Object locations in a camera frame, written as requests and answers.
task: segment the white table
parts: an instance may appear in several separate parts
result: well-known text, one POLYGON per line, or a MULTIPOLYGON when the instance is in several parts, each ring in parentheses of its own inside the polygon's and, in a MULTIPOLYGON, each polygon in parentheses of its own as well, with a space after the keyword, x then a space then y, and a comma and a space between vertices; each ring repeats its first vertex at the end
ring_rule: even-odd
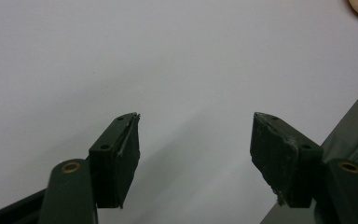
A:
POLYGON ((0 208, 136 111, 140 164, 100 223, 259 223, 253 113, 321 144, 357 98, 346 1, 0 1, 0 208))

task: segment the white backdrop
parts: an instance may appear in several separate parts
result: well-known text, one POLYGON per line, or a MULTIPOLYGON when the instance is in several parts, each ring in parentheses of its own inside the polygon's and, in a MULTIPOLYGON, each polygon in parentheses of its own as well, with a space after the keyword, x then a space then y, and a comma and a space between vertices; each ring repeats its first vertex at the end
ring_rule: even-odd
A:
POLYGON ((0 1, 0 208, 141 113, 123 210, 100 223, 259 223, 253 113, 321 144, 358 98, 346 1, 0 1))

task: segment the brass screw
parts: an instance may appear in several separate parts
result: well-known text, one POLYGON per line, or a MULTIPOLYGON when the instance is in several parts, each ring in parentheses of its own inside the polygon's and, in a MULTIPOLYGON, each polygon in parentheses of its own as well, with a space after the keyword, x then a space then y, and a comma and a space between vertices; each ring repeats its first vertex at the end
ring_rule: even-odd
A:
POLYGON ((353 164, 352 162, 342 161, 338 165, 346 172, 358 174, 358 165, 353 164))
POLYGON ((80 163, 72 161, 72 162, 66 163, 61 168, 61 172, 63 172, 64 174, 71 174, 79 169, 80 169, 80 163))

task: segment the black plastic part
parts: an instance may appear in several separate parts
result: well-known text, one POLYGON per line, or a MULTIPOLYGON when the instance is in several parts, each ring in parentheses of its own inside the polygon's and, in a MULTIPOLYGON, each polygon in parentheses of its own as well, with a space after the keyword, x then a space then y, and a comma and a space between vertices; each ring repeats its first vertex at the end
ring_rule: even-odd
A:
POLYGON ((358 224, 358 163, 329 161, 325 181, 341 223, 358 224))
POLYGON ((45 189, 28 196, 16 203, 13 203, 0 210, 0 224, 18 223, 31 224, 37 223, 39 212, 42 207, 45 189))
POLYGON ((38 223, 98 223, 87 161, 70 160, 54 167, 38 223))
POLYGON ((89 149, 93 187, 99 208, 122 207, 140 159, 137 113, 109 125, 89 149))
POLYGON ((312 176, 323 150, 283 120, 255 113, 252 162, 278 195, 278 203, 308 208, 312 176))

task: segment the white surface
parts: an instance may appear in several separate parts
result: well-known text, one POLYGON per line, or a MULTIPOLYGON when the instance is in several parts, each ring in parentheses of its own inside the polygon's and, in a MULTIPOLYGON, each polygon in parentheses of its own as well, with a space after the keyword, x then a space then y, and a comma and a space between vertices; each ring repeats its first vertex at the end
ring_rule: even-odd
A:
POLYGON ((345 1, 0 1, 0 208, 136 111, 140 164, 100 223, 259 223, 253 113, 321 144, 357 98, 345 1))

